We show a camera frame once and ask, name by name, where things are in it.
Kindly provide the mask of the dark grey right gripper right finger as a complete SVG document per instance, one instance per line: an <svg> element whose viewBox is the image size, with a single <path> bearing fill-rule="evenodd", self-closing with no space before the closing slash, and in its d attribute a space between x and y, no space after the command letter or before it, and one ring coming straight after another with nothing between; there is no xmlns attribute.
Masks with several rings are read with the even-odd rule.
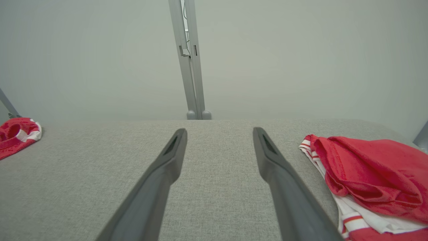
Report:
<svg viewBox="0 0 428 241"><path fill-rule="evenodd" d="M258 169L269 185L283 241L342 241L343 237L263 128L253 129Z"/></svg>

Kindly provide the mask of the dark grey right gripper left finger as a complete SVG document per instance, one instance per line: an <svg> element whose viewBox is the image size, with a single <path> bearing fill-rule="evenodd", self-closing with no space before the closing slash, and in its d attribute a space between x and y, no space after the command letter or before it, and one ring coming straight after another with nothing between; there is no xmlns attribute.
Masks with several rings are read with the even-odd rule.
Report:
<svg viewBox="0 0 428 241"><path fill-rule="evenodd" d="M176 130L107 222L98 241L157 241L170 191L180 177L188 133Z"/></svg>

